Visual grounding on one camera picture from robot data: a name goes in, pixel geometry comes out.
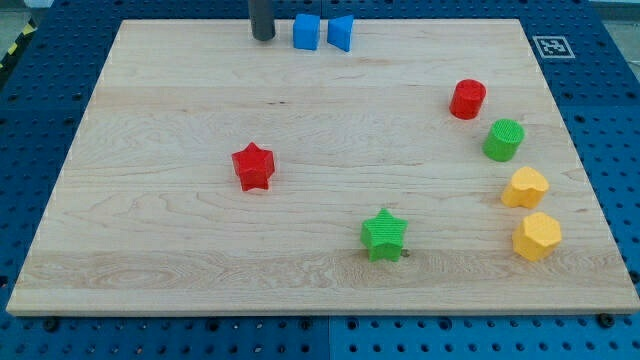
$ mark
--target toy block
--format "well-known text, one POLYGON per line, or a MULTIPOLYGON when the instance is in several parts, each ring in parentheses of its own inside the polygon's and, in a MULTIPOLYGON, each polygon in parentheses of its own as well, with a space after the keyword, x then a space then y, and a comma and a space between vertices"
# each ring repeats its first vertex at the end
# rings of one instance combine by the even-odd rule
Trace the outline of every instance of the toy block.
POLYGON ((398 261, 407 224, 406 220, 394 217, 384 208, 375 218, 365 220, 362 223, 360 241, 369 249, 369 261, 398 261))
POLYGON ((351 50, 351 29, 353 28, 353 15, 342 16, 329 20, 327 42, 346 52, 351 50))
POLYGON ((533 209, 549 190, 549 182, 537 170, 528 166, 516 171, 504 188, 500 199, 508 207, 533 209))
POLYGON ((316 50, 320 39, 320 17, 298 14, 293 22, 293 47, 316 50))
POLYGON ((269 189, 269 177, 274 173, 273 152, 250 143, 244 150, 231 155, 242 191, 269 189))
POLYGON ((471 120, 478 116, 486 95, 487 89, 479 81, 462 80, 453 92, 449 111, 459 119, 471 120))
POLYGON ((511 236, 513 251, 529 261, 549 256, 562 241, 560 223, 537 212, 525 217, 511 236))
POLYGON ((509 161, 523 139, 524 128, 520 124, 511 119, 500 119, 491 126, 482 150, 490 159, 509 161))

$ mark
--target wood grain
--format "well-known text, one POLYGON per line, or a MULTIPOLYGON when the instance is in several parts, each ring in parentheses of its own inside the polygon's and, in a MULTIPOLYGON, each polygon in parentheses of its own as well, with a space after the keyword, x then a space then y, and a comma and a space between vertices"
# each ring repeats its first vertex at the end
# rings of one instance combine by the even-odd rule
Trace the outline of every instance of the wood grain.
MULTIPOLYGON (((514 20, 356 21, 353 47, 259 43, 246 21, 123 22, 8 311, 15 315, 630 313, 640 302, 556 105, 514 20), (458 80, 488 86, 473 121, 458 80), (516 157, 482 142, 523 124, 516 157), (243 193, 230 154, 277 170, 243 193), (500 193, 529 165, 563 242, 530 263, 500 193), (370 263, 381 207, 409 256, 370 263)), ((322 32, 326 23, 322 23, 322 32)))

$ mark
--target red cylinder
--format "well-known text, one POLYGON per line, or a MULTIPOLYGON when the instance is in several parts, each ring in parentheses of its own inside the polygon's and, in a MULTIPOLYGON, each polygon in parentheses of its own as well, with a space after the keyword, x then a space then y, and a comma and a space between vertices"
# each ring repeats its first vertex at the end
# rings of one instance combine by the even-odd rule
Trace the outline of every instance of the red cylinder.
POLYGON ((471 120, 478 116, 486 95, 487 89, 479 81, 462 80, 456 85, 449 110, 459 119, 471 120))

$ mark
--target blue block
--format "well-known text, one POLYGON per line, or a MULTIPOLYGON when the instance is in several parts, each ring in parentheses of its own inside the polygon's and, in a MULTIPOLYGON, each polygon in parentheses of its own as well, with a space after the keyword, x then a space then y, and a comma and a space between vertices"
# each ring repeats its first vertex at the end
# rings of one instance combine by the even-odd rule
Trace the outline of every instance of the blue block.
POLYGON ((353 15, 342 16, 329 20, 327 42, 344 51, 351 50, 351 28, 353 15))
POLYGON ((320 16, 298 14, 293 22, 293 47, 316 50, 320 39, 320 16))

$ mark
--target green cylinder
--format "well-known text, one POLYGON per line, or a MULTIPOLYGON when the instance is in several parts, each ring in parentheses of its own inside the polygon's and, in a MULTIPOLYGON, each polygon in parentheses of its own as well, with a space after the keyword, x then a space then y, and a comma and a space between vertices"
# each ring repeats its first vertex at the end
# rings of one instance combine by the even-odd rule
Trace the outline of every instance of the green cylinder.
POLYGON ((524 129, 511 119, 500 119, 493 123, 482 150, 495 161, 509 161, 516 154, 524 139, 524 129))

